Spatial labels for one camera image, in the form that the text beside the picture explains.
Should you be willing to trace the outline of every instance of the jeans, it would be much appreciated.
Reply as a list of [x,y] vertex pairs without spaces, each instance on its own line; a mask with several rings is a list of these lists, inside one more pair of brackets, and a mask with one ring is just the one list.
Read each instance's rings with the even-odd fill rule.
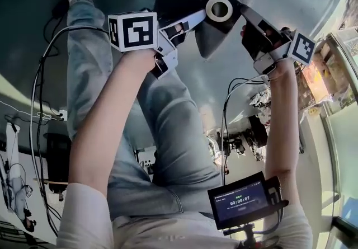
[[[68,26],[102,27],[104,22],[105,15],[91,0],[71,1]],[[108,36],[96,30],[69,32],[68,55],[68,132],[73,139],[111,74],[113,62]],[[207,191],[220,186],[221,177],[187,87],[175,71],[160,80],[149,73],[137,98],[158,152],[153,182],[136,161],[124,134],[108,183],[111,219],[212,214]]]

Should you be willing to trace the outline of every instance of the white shirt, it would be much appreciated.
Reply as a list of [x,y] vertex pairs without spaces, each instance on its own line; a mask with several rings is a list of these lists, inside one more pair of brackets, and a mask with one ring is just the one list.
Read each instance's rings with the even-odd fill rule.
[[[266,238],[272,236],[280,237],[283,248],[312,248],[312,230],[301,205],[285,208],[278,229]],[[57,239],[58,248],[86,249],[234,249],[238,245],[239,241],[223,236],[213,220],[197,212],[172,218],[119,217],[111,222],[103,194],[81,184],[67,188]]]

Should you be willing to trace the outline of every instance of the black cable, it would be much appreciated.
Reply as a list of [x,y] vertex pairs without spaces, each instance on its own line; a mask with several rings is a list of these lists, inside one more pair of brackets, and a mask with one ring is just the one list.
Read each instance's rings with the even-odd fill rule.
[[62,22],[62,20],[63,20],[63,18],[65,17],[65,15],[63,15],[60,19],[59,19],[59,21],[57,22],[57,24],[56,24],[56,26],[55,26],[55,28],[54,28],[54,30],[52,31],[52,34],[51,34],[51,39],[53,39],[54,38],[54,36],[55,36],[55,32],[56,32],[56,29],[57,29],[57,27],[61,24],[61,22]]
[[35,249],[35,248],[44,248],[44,249],[48,249],[47,247],[45,247],[45,246],[42,246],[42,245],[39,245],[39,244],[37,244],[37,245],[31,245],[28,249]]
[[[232,85],[232,83],[234,82],[234,81],[236,81],[236,80],[244,80],[244,81],[249,81],[249,79],[246,79],[246,78],[235,78],[235,79],[232,79],[231,80],[231,82],[230,82],[230,84],[229,84],[229,87],[228,87],[228,94],[229,94],[229,92],[230,92],[230,88],[231,88],[231,85]],[[251,81],[251,83],[253,84],[253,85],[256,85],[256,84],[265,84],[264,82],[262,82],[262,81]]]
[[226,157],[225,157],[225,162],[224,162],[224,182],[223,182],[223,185],[225,185],[225,167],[226,167],[226,162],[227,162],[227,160],[228,160],[228,154],[226,155]]
[[[37,173],[37,176],[41,176],[40,177],[40,182],[39,182],[39,187],[40,187],[40,192],[43,196],[44,199],[44,205],[46,207],[46,215],[47,215],[47,219],[48,219],[48,223],[50,225],[50,228],[52,229],[52,231],[54,232],[54,234],[57,236],[57,229],[54,228],[53,226],[53,220],[52,217],[50,216],[49,213],[49,204],[47,201],[47,196],[46,196],[46,190],[45,190],[45,183],[44,183],[44,166],[43,166],[43,161],[42,161],[42,156],[41,156],[41,152],[40,152],[40,128],[41,128],[41,122],[43,120],[43,101],[42,101],[42,92],[43,92],[43,84],[44,84],[44,64],[46,61],[47,57],[50,57],[51,55],[49,55],[49,53],[51,52],[52,47],[56,48],[54,46],[54,43],[56,42],[56,40],[58,39],[58,37],[60,37],[63,33],[65,32],[69,32],[69,31],[74,31],[74,30],[84,30],[84,29],[89,29],[89,30],[97,30],[97,31],[101,31],[104,32],[106,34],[108,34],[107,31],[101,29],[101,28],[97,28],[97,27],[90,27],[90,26],[78,26],[78,27],[71,27],[71,28],[65,28],[60,30],[55,36],[54,38],[51,40],[51,42],[49,42],[49,46],[47,48],[47,50],[45,51],[44,55],[41,57],[40,59],[40,65],[36,71],[36,75],[35,75],[35,79],[34,82],[32,84],[32,92],[34,92],[36,90],[36,81],[38,79],[38,76],[41,75],[41,80],[40,80],[40,93],[39,93],[39,104],[40,104],[40,120],[39,120],[39,126],[37,127],[37,149],[39,150],[39,158],[40,158],[40,172],[41,175],[39,174],[39,169],[37,167],[37,164],[34,163],[34,169]],[[31,131],[29,131],[29,141],[30,141],[30,145],[31,145]]]
[[48,107],[50,108],[50,111],[51,111],[55,116],[57,116],[57,117],[62,117],[62,115],[58,115],[58,114],[56,114],[56,113],[54,112],[54,110],[52,109],[51,104],[50,104],[49,102],[47,102],[47,101],[45,101],[45,100],[43,99],[43,103],[45,103],[45,104],[48,105]]
[[[49,24],[51,23],[52,20],[55,20],[55,18],[54,18],[54,17],[51,17],[51,18],[46,22],[46,24],[45,24],[45,26],[44,26],[44,28],[43,28],[43,37],[44,37],[45,41],[46,41],[48,44],[50,44],[50,41],[49,41],[49,40],[47,39],[47,37],[46,37],[46,29],[47,29],[47,27],[49,26]],[[54,48],[56,49],[57,53],[52,54],[52,55],[49,55],[49,57],[55,57],[55,56],[57,56],[57,55],[60,54],[59,49],[58,49],[55,45],[54,45]]]
[[278,210],[277,211],[277,223],[273,227],[271,227],[270,229],[265,230],[265,231],[254,231],[253,234],[261,234],[261,235],[271,234],[272,232],[277,230],[277,228],[279,227],[280,223],[281,223],[280,222],[280,211]]
[[[232,90],[234,90],[237,86],[241,85],[242,83],[237,83],[232,87]],[[265,84],[264,82],[261,83],[246,83],[245,85],[262,85]]]
[[52,210],[53,215],[58,219],[61,220],[61,214],[58,213],[58,211],[56,209],[54,209],[50,204],[49,204],[49,209]]
[[228,136],[228,154],[229,154],[230,153],[230,135],[229,135],[229,130],[228,130],[228,123],[226,121],[226,107],[225,107],[224,121],[225,121],[226,134]]
[[301,64],[298,68],[298,71],[296,72],[296,76],[303,71],[303,69],[306,67],[306,65]]
[[[26,123],[29,123],[29,122],[30,122],[29,120],[24,120],[23,118],[21,118],[21,117],[19,117],[19,116],[11,117],[11,116],[8,115],[8,114],[4,115],[4,118],[5,118],[5,120],[7,120],[9,123],[11,123],[12,120],[15,120],[15,119],[19,119],[19,120],[24,121],[24,122],[26,122]],[[42,126],[47,125],[49,121],[51,121],[51,120],[48,120],[48,121],[46,121],[45,123],[43,123],[43,124],[41,124],[41,125],[42,125]]]
[[282,219],[284,218],[284,210],[285,210],[285,208],[282,208],[282,209],[281,209],[280,222],[281,222]]
[[45,205],[46,205],[47,219],[48,219],[48,222],[49,222],[49,225],[50,225],[52,231],[57,236],[57,229],[54,228],[54,226],[52,224],[53,220],[52,220],[52,218],[50,216],[50,213],[49,213],[49,204],[48,204],[48,201],[47,201],[46,188],[45,188],[45,182],[44,182],[44,163],[43,163],[43,159],[42,159],[42,156],[41,156],[41,149],[40,149],[40,129],[41,129],[41,122],[43,120],[42,98],[43,98],[43,85],[44,85],[44,71],[45,71],[45,67],[44,67],[44,63],[42,63],[41,64],[40,94],[39,94],[40,119],[39,119],[39,126],[37,127],[37,150],[39,151],[41,185],[42,185],[42,188],[43,188],[43,198],[44,198]]

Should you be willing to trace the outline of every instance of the wire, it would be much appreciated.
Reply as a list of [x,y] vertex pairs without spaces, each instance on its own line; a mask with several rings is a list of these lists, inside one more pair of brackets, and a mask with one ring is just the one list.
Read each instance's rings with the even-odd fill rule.
[[[229,87],[228,87],[228,94],[229,94],[229,91],[230,91],[230,87],[231,87],[231,85],[232,85],[232,83],[233,82],[235,82],[236,80],[244,80],[244,81],[248,81],[249,79],[246,79],[246,78],[235,78],[235,79],[232,79],[231,80],[231,82],[230,82],[230,84],[229,84]],[[264,82],[262,82],[262,81],[252,81],[253,83],[252,84],[254,84],[254,83],[258,83],[258,84],[265,84]]]
[[[225,119],[226,119],[226,111],[227,111],[227,105],[228,105],[228,102],[229,102],[229,99],[232,95],[232,93],[234,91],[236,91],[237,89],[239,89],[240,87],[242,87],[243,85],[247,84],[247,83],[250,83],[252,81],[254,81],[255,79],[258,79],[258,78],[262,78],[262,77],[266,77],[266,75],[262,74],[262,75],[258,75],[252,79],[243,79],[243,80],[246,80],[245,82],[239,84],[238,86],[236,87],[233,87],[233,89],[231,91],[228,92],[227,96],[226,96],[226,99],[225,99],[225,103],[224,103],[224,108],[223,108],[223,116],[222,116],[222,130],[221,130],[221,149],[222,149],[222,161],[224,160],[224,122],[225,122]],[[222,182],[223,184],[225,184],[225,167],[224,167],[224,163],[222,162]]]
[[38,249],[38,248],[44,248],[44,249],[48,249],[47,247],[45,246],[42,246],[42,245],[31,245],[30,247],[28,247],[27,249]]
[[58,213],[58,211],[56,209],[54,209],[50,204],[48,204],[49,206],[49,210],[51,211],[51,213],[58,219],[61,221],[61,215]]
[[253,142],[253,139],[252,138],[250,138],[250,137],[247,137],[247,139],[250,139],[251,140],[251,143],[252,143],[252,147],[254,147],[254,142]]
[[285,211],[285,208],[283,207],[281,209],[281,215],[280,215],[280,222],[282,221],[283,217],[284,217],[284,211]]
[[267,234],[271,234],[272,232],[276,231],[276,229],[279,227],[280,225],[280,210],[277,211],[277,223],[272,226],[270,229],[265,230],[265,231],[254,231],[253,234],[261,234],[261,235],[267,235]]
[[23,172],[24,172],[24,174],[25,174],[25,180],[23,181],[23,184],[24,184],[24,185],[26,185],[26,171],[25,171],[25,169],[24,169],[23,165],[22,165],[22,164],[20,164],[20,163],[18,163],[18,162],[17,162],[17,163],[14,163],[14,164],[10,164],[9,171],[7,172],[7,179],[9,179],[10,170],[11,170],[12,166],[14,166],[14,165],[19,165],[19,166],[21,166],[21,167],[22,167]]
[[17,138],[17,132],[15,133],[15,139],[13,140],[12,151],[11,151],[11,156],[10,156],[10,165],[11,165],[11,161],[12,161],[13,148],[15,146],[16,138]]
[[[235,87],[237,87],[237,86],[239,86],[239,85],[241,85],[242,83],[237,83],[237,84],[235,84],[234,86],[233,86],[233,88],[235,88]],[[265,82],[262,82],[262,83],[246,83],[246,85],[262,85],[262,84],[265,84]]]
[[[47,29],[47,27],[49,26],[49,24],[51,23],[52,20],[55,20],[55,18],[54,18],[54,17],[51,17],[51,18],[46,22],[46,24],[45,24],[45,26],[44,26],[44,29],[43,29],[43,37],[44,37],[45,41],[46,41],[48,44],[50,43],[50,41],[49,41],[49,40],[47,39],[47,37],[46,37],[46,29]],[[52,54],[52,55],[49,55],[49,57],[54,57],[54,56],[57,56],[57,55],[60,54],[59,49],[58,49],[55,45],[54,45],[54,48],[56,49],[57,53]]]
[[50,111],[57,117],[62,117],[62,115],[58,115],[57,113],[54,112],[54,110],[52,109],[51,105],[49,102],[43,100],[43,103],[46,103],[48,105],[48,107],[50,108]]
[[180,35],[186,35],[186,32],[184,32],[183,30],[180,30],[176,35],[173,35],[171,38],[170,38],[170,41],[172,41],[175,37],[178,37]]
[[53,39],[54,38],[54,36],[55,36],[55,32],[56,32],[56,29],[57,29],[57,27],[61,24],[61,22],[63,21],[63,18],[65,17],[65,15],[63,15],[60,19],[59,19],[59,21],[57,22],[57,24],[56,24],[56,26],[55,26],[55,28],[54,28],[54,30],[52,31],[52,34],[51,34],[51,39]]
[[[225,167],[226,167],[226,162],[228,161],[228,154],[226,155],[225,157],[225,163],[224,163],[224,170],[225,170]],[[225,171],[224,171],[224,182],[223,182],[223,185],[225,185]]]
[[303,64],[302,64],[302,65],[300,66],[300,69],[299,69],[298,73],[296,74],[296,76],[297,76],[299,73],[301,73],[304,68],[306,68],[306,65],[303,65]]
[[[8,114],[5,114],[5,115],[4,115],[4,118],[5,118],[5,120],[7,120],[9,123],[12,123],[12,121],[15,120],[15,119],[19,119],[19,120],[24,121],[24,122],[26,122],[26,123],[29,123],[29,122],[30,122],[29,120],[24,120],[22,117],[19,117],[19,116],[12,117],[12,116],[10,116],[10,115],[8,115]],[[45,123],[41,124],[41,126],[47,125],[47,124],[49,123],[49,121],[50,121],[50,120],[47,120]]]
[[31,150],[31,157],[32,157],[32,164],[34,165],[34,169],[35,169],[35,175],[36,175],[36,180],[37,183],[39,184],[39,188],[40,188],[40,192],[41,195],[43,197],[43,202],[45,205],[45,209],[46,209],[46,214],[47,214],[47,218],[48,218],[48,223],[52,229],[52,231],[54,232],[54,234],[57,236],[57,229],[56,226],[54,224],[54,221],[52,220],[52,217],[50,215],[50,207],[49,204],[47,202],[47,196],[46,196],[46,190],[45,190],[45,184],[44,184],[44,177],[43,177],[43,161],[42,161],[42,156],[41,156],[41,152],[39,152],[39,158],[40,158],[40,166],[41,166],[41,179],[40,179],[40,173],[39,173],[39,168],[37,166],[36,163],[36,159],[35,159],[35,153],[34,153],[34,143],[32,140],[32,122],[33,122],[33,113],[34,113],[34,103],[35,103],[35,92],[36,92],[36,86],[37,86],[37,80],[39,79],[39,75],[41,74],[41,81],[40,81],[40,95],[39,95],[39,104],[40,104],[40,120],[39,120],[39,126],[37,127],[37,148],[40,149],[40,144],[39,144],[39,132],[40,132],[40,127],[41,127],[41,122],[43,119],[43,107],[42,107],[42,90],[43,90],[43,74],[44,74],[44,63],[46,61],[46,58],[49,57],[49,53],[52,49],[52,47],[54,46],[54,43],[56,42],[57,38],[68,31],[74,31],[74,30],[81,30],[81,29],[89,29],[89,30],[97,30],[97,31],[101,31],[104,32],[106,34],[108,34],[107,31],[98,28],[98,27],[93,27],[93,26],[68,26],[65,27],[63,29],[61,29],[59,32],[57,32],[53,39],[51,40],[51,42],[49,43],[48,47],[45,50],[44,55],[41,57],[40,59],[40,63],[39,63],[39,67],[37,68],[36,74],[35,74],[35,78],[34,78],[34,82],[32,84],[32,94],[31,94],[31,114],[30,114],[30,130],[29,130],[29,141],[30,141],[30,150]]
[[[31,114],[29,114],[28,112],[20,111],[20,110],[16,109],[14,106],[11,106],[11,105],[9,105],[9,104],[3,102],[3,101],[0,101],[0,103],[2,103],[2,104],[4,104],[5,106],[8,106],[8,107],[14,109],[14,110],[17,111],[17,112],[20,112],[20,113],[26,114],[26,115],[28,115],[28,116],[31,116]],[[40,112],[37,112],[36,114],[37,114],[37,116],[32,116],[32,117],[33,117],[33,118],[40,118]],[[49,114],[44,114],[44,113],[43,113],[43,119],[44,119],[44,121],[57,120],[57,119],[54,119],[51,115],[49,115]]]

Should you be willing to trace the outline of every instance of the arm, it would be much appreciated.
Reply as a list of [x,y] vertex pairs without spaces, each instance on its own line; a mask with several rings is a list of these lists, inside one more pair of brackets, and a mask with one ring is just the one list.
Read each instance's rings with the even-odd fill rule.
[[282,197],[299,203],[296,166],[299,152],[298,89],[291,59],[277,64],[271,79],[271,126],[267,141],[266,178],[278,176]]
[[125,54],[116,66],[73,142],[69,183],[88,185],[107,195],[107,184],[129,111],[147,73],[154,51]]

